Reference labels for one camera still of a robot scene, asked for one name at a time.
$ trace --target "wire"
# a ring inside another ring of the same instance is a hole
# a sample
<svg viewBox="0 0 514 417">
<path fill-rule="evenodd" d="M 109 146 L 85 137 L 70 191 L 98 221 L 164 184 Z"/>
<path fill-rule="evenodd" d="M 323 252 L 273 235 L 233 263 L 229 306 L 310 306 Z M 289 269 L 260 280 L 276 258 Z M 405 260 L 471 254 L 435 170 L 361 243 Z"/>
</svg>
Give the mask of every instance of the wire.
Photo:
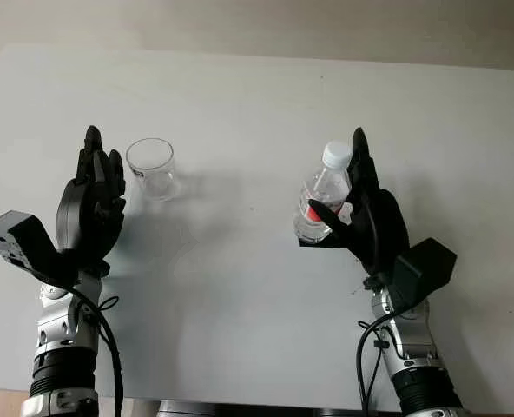
<svg viewBox="0 0 514 417">
<path fill-rule="evenodd" d="M 114 297 L 110 297 L 109 299 L 102 302 L 100 307 L 97 307 L 97 305 L 90 300 L 86 295 L 84 295 L 82 292 L 78 291 L 75 288 L 66 288 L 71 294 L 75 295 L 77 298 L 80 299 L 80 301 L 85 304 L 89 309 L 96 315 L 97 320 L 99 321 L 99 325 L 104 330 L 104 333 L 106 334 L 106 338 L 103 338 L 103 340 L 107 343 L 107 346 L 109 347 L 110 356 L 112 358 L 112 369 L 115 376 L 115 417 L 120 417 L 122 412 L 122 403 L 124 399 L 124 386 L 122 382 L 122 368 L 120 366 L 120 353 L 118 352 L 118 346 L 116 345 L 116 339 L 115 336 L 112 333 L 112 330 L 110 329 L 110 325 L 107 322 L 107 319 L 104 318 L 104 315 L 102 315 L 102 311 L 109 309 L 113 307 L 118 300 L 114 300 Z"/>
<path fill-rule="evenodd" d="M 112 297 L 107 298 L 105 301 L 103 301 L 101 304 L 99 304 L 99 311 L 106 311 L 110 310 L 112 307 L 114 307 L 116 304 L 118 304 L 118 301 L 120 300 L 120 297 L 118 295 L 113 295 Z M 104 333 L 101 331 L 101 324 L 99 323 L 99 335 L 101 336 L 101 339 L 109 345 L 109 339 L 104 335 Z"/>
<path fill-rule="evenodd" d="M 364 321 L 358 321 L 358 325 L 361 328 L 364 328 L 364 329 L 367 329 L 369 327 L 369 324 L 365 323 Z M 377 331 L 377 329 L 374 329 L 373 332 L 377 336 L 377 340 L 382 341 L 382 339 L 380 338 L 380 334 Z M 378 349 L 379 349 L 379 353 L 377 354 L 377 360 L 375 362 L 375 368 L 372 371 L 371 379 L 369 381 L 369 387 L 367 389 L 367 393 L 366 393 L 366 396 L 365 396 L 365 410 L 364 410 L 365 411 L 365 415 L 369 414 L 369 402 L 370 402 L 370 399 L 371 399 L 372 385 L 375 383 L 375 378 L 377 378 L 377 371 L 379 371 L 379 365 L 380 365 L 380 357 L 382 356 L 382 347 L 379 346 Z"/>
<path fill-rule="evenodd" d="M 364 413 L 368 413 L 369 412 L 368 411 L 369 410 L 369 406 L 366 403 L 367 394 L 366 394 L 366 391 L 365 391 L 365 384 L 363 382 L 363 366 L 362 366 L 362 363 L 361 363 L 361 360 L 363 359 L 362 358 L 362 356 L 363 356 L 363 347 L 365 345 L 367 337 L 369 337 L 369 334 L 371 334 L 371 332 L 375 331 L 378 326 L 380 326 L 385 321 L 389 321 L 390 319 L 393 319 L 397 315 L 400 315 L 400 314 L 402 314 L 404 312 L 405 312 L 404 309 L 398 309 L 398 310 L 392 311 L 389 314 L 383 315 L 382 317 L 379 317 L 377 320 L 375 320 L 373 323 L 371 323 L 365 329 L 365 331 L 363 332 L 363 334 L 359 338 L 358 348 L 357 348 L 357 352 L 355 354 L 355 367 L 356 367 L 357 373 L 358 373 L 358 385 L 359 385 L 359 396 L 361 397 L 361 408 L 362 408 Z"/>
</svg>

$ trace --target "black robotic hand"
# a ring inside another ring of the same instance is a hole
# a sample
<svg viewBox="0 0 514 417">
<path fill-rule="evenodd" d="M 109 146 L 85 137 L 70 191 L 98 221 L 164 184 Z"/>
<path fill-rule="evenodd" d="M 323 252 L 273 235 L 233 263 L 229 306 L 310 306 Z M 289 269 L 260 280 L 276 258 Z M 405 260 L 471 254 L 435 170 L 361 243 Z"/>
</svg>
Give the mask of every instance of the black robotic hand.
<svg viewBox="0 0 514 417">
<path fill-rule="evenodd" d="M 333 231 L 338 248 L 348 248 L 369 275 L 391 271 L 396 256 L 409 248 L 404 218 L 393 195 L 379 187 L 374 161 L 362 128 L 353 134 L 353 155 L 347 169 L 352 191 L 349 225 L 324 204 L 310 200 L 320 219 Z"/>
<path fill-rule="evenodd" d="M 388 287 L 395 306 L 411 308 L 448 283 L 456 255 L 432 238 L 410 248 L 407 228 L 394 196 L 381 189 L 362 128 L 353 134 L 347 169 L 352 191 L 351 223 L 343 223 L 324 204 L 311 208 L 332 230 L 328 246 L 349 249 L 369 274 L 366 289 Z"/>
</svg>

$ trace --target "white bottle cap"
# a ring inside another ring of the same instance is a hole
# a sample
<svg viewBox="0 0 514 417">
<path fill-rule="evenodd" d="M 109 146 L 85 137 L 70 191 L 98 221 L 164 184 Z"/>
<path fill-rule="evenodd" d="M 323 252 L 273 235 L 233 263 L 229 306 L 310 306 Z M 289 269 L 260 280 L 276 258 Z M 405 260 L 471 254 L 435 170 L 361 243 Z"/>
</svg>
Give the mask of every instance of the white bottle cap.
<svg viewBox="0 0 514 417">
<path fill-rule="evenodd" d="M 332 141 L 325 146 L 323 163 L 331 169 L 346 169 L 352 157 L 352 149 L 342 142 Z"/>
</svg>

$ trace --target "floor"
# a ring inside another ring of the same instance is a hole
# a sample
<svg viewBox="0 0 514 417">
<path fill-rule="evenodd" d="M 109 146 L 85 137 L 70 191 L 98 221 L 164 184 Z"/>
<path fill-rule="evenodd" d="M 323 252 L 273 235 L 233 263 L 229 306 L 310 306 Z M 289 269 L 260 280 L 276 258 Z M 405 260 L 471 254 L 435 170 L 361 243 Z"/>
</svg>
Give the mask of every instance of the floor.
<svg viewBox="0 0 514 417">
<path fill-rule="evenodd" d="M 0 0 L 0 50 L 9 43 L 514 70 L 514 0 Z M 0 417 L 26 397 L 0 391 Z M 126 400 L 122 415 L 155 405 Z"/>
</svg>

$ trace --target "black connector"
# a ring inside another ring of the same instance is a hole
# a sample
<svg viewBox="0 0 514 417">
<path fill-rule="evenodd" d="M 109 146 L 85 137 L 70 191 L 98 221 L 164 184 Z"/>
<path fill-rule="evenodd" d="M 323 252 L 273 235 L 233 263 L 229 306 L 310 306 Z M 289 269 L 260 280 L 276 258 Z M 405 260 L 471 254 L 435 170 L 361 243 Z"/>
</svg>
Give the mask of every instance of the black connector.
<svg viewBox="0 0 514 417">
<path fill-rule="evenodd" d="M 12 210 L 0 216 L 0 255 L 46 284 L 68 289 L 76 282 L 73 252 L 57 252 L 34 215 Z"/>
</svg>

